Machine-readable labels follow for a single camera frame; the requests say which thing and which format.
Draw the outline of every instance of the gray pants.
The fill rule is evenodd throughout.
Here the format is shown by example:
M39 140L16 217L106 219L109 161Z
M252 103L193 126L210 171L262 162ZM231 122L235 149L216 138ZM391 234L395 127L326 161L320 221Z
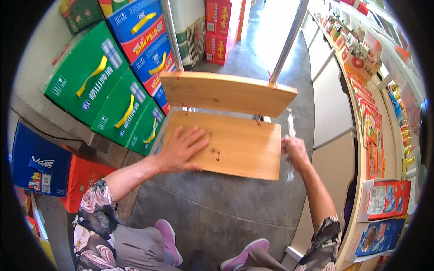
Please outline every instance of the gray pants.
M118 225L115 236L116 266L140 271L179 271L164 263L163 237L154 227L134 229ZM263 248L252 250L240 271L288 271Z

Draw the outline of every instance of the right hand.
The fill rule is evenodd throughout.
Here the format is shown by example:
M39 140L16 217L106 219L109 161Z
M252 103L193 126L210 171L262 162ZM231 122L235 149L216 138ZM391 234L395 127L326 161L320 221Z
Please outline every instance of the right hand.
M292 162L294 169L298 172L303 171L311 164L303 139L288 135L282 137L280 139L280 152L286 154L287 150L289 150L290 156L286 160Z

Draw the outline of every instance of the floral sleeve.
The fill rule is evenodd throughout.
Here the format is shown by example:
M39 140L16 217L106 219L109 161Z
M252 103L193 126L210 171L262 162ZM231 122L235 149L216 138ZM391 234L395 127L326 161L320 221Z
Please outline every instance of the floral sleeve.
M99 180L83 195L74 229L76 270L115 267L113 231L117 226L114 200L105 180Z
M341 244L341 226L337 215L325 219L313 234L310 248L294 271L333 271Z

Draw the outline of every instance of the plastic bag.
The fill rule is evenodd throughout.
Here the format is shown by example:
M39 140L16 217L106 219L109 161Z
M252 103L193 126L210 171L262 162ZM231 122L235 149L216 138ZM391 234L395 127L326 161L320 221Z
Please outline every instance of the plastic bag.
M292 113L292 110L288 108L289 115L288 115L288 135L289 137L296 137L296 130L294 129L294 116ZM286 151L288 153L289 158L289 149L288 146L286 146ZM285 184L292 182L294 179L294 165L292 162L288 162L288 170L286 171L286 178L285 178Z

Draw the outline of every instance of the qr code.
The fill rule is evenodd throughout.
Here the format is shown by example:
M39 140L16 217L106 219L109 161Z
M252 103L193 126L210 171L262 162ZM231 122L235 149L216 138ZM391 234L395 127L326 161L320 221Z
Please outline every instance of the qr code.
M50 193L51 191L51 176L47 174L42 174L42 192Z
M207 30L214 32L214 23L207 23Z

